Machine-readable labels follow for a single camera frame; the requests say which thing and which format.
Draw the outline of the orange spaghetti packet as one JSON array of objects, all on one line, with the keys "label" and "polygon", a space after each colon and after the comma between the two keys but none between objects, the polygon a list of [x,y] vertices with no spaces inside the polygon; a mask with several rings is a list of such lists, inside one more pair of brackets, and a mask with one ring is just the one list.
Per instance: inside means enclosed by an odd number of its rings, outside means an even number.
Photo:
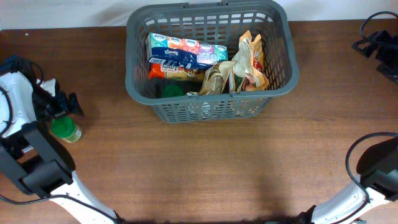
[{"label": "orange spaghetti packet", "polygon": [[201,82],[205,77],[204,70],[187,69],[172,65],[161,65],[153,63],[150,68],[149,78],[163,78],[177,81],[196,81]]}]

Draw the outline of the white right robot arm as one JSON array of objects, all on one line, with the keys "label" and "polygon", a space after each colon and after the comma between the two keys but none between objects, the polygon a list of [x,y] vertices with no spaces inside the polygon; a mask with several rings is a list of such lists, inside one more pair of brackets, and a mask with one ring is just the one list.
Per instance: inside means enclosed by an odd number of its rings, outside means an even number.
[{"label": "white right robot arm", "polygon": [[[388,31],[376,31],[352,45],[365,57],[377,52],[380,61],[377,71],[397,83],[397,36]],[[388,140],[367,148],[356,166],[353,175],[349,166],[350,156],[361,142],[375,137]],[[294,223],[359,223],[358,218],[380,205],[397,200],[397,133],[378,132],[367,134],[350,146],[345,158],[346,171],[351,183],[333,198],[314,205],[293,220]]]}]

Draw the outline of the sliced bread paper bag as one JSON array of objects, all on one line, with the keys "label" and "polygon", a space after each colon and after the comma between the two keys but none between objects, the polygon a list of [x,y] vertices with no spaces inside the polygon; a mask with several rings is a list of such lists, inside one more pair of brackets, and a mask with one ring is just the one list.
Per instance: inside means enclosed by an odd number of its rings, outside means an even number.
[{"label": "sliced bread paper bag", "polygon": [[212,66],[205,72],[201,90],[198,93],[190,91],[187,96],[222,94],[234,65],[233,61],[224,61]]}]

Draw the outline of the blue tissue multipack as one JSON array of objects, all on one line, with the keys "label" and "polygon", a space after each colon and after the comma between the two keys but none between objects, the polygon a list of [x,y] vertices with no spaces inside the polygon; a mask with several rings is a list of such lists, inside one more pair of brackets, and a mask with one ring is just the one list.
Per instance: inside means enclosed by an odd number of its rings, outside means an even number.
[{"label": "blue tissue multipack", "polygon": [[228,49],[193,39],[150,33],[146,38],[147,61],[187,69],[208,69],[228,60]]}]

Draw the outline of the green lid pesto jar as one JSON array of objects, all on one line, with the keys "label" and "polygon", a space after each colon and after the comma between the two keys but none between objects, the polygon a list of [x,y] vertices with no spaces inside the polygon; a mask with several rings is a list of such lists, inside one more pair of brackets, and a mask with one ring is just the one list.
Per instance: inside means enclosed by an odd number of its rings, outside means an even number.
[{"label": "green lid pesto jar", "polygon": [[50,130],[56,137],[68,143],[76,142],[82,136],[82,130],[79,125],[68,116],[54,119],[51,122]]}]

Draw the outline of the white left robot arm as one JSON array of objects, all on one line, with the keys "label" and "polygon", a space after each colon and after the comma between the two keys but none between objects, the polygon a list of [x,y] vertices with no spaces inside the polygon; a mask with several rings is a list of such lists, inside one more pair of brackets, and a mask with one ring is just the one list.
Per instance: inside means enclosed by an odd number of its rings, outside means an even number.
[{"label": "white left robot arm", "polygon": [[1,174],[22,193],[37,196],[28,204],[51,201],[80,223],[124,223],[77,176],[63,145],[82,135],[71,114],[83,115],[76,94],[46,80],[40,65],[18,56],[3,61]]}]

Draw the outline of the beige snack bag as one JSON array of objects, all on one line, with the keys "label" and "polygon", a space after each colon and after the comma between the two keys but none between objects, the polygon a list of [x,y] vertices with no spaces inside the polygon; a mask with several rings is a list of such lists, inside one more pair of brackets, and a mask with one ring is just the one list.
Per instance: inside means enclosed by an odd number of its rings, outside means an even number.
[{"label": "beige snack bag", "polygon": [[239,38],[239,50],[232,58],[235,63],[229,74],[229,92],[263,91],[269,85],[265,76],[264,51],[261,35],[252,39],[247,30]]}]

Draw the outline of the green lid jar white label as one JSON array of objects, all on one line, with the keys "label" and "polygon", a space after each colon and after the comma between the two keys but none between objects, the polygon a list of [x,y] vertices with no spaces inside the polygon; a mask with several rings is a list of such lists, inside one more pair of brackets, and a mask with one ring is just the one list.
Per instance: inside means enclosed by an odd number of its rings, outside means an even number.
[{"label": "green lid jar white label", "polygon": [[184,92],[178,85],[168,85],[162,90],[161,93],[161,97],[163,98],[178,97],[183,95]]}]

